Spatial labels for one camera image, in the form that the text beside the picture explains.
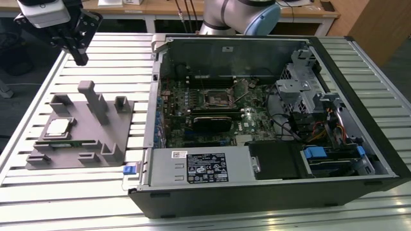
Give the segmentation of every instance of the robotic arm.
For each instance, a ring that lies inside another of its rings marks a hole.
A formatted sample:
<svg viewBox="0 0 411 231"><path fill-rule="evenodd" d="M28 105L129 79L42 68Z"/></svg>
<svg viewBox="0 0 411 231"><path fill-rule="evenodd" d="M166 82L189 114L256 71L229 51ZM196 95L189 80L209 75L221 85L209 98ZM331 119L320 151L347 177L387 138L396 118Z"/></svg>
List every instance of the robotic arm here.
<svg viewBox="0 0 411 231"><path fill-rule="evenodd" d="M78 66L88 62L85 50L100 26L100 14L82 9L81 0L17 0L21 14L14 22L53 47L68 51Z"/></svg>
<svg viewBox="0 0 411 231"><path fill-rule="evenodd" d="M274 0L205 0L200 34L266 35L280 18Z"/></svg>
<svg viewBox="0 0 411 231"><path fill-rule="evenodd" d="M68 51L78 66L100 26L100 14L82 9L81 0L17 0L14 22L40 40ZM280 17L274 0L205 0L202 35L266 35Z"/></svg>

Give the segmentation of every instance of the circuit board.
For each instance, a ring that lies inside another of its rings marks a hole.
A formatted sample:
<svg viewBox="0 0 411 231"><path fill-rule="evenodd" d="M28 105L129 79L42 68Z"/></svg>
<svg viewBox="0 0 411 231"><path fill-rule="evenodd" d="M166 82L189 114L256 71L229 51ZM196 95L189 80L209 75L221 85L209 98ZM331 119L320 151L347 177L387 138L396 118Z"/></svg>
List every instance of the circuit board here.
<svg viewBox="0 0 411 231"><path fill-rule="evenodd" d="M228 89L190 89L185 82L168 80L161 89L166 148L242 146L276 139L264 107L266 85L257 80L238 79ZM196 118L224 118L229 129L197 131Z"/></svg>

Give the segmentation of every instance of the warning label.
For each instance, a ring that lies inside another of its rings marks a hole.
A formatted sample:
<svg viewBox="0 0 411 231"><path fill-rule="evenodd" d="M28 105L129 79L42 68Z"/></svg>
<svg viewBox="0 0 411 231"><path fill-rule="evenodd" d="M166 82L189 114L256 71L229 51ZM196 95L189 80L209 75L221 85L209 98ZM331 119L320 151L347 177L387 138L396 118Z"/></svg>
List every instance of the warning label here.
<svg viewBox="0 0 411 231"><path fill-rule="evenodd" d="M186 154L186 182L228 182L225 154Z"/></svg>

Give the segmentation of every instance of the blue latch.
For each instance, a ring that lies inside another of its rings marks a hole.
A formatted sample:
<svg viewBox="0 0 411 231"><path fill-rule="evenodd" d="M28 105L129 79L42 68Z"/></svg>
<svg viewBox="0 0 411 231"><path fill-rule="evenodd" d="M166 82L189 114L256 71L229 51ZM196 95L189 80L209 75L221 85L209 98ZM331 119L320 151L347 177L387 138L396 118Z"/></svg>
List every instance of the blue latch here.
<svg viewBox="0 0 411 231"><path fill-rule="evenodd" d="M122 175L134 175L137 174L137 167L136 166L124 166Z"/></svg>
<svg viewBox="0 0 411 231"><path fill-rule="evenodd" d="M327 153L322 147L308 147L304 150L305 158L327 157Z"/></svg>
<svg viewBox="0 0 411 231"><path fill-rule="evenodd" d="M357 152L361 157L365 155L365 150L361 146L357 146Z"/></svg>

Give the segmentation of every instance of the slotted aluminum surface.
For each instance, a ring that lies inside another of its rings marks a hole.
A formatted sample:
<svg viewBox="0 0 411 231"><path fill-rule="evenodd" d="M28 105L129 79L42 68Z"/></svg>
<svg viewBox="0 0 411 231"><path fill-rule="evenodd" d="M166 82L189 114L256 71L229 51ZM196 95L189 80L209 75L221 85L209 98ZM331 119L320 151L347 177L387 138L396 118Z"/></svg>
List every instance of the slotted aluminum surface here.
<svg viewBox="0 0 411 231"><path fill-rule="evenodd" d="M81 94L74 93L80 80L93 80L96 92L101 92L106 100L120 94L136 102L125 158L126 162L140 160L152 67L150 37L149 34L98 33L86 51L86 67L77 67L69 55L60 55L0 157L1 230L411 229L411 219L405 216L411 212L411 183L387 192L371 193L339 207L149 220L122 190L121 167L25 170L25 158L52 111L46 102L54 93L68 93L72 100L84 100ZM353 49L353 43L341 38L322 38L321 43L411 166L408 102L364 54ZM333 89L329 77L324 78Z"/></svg>

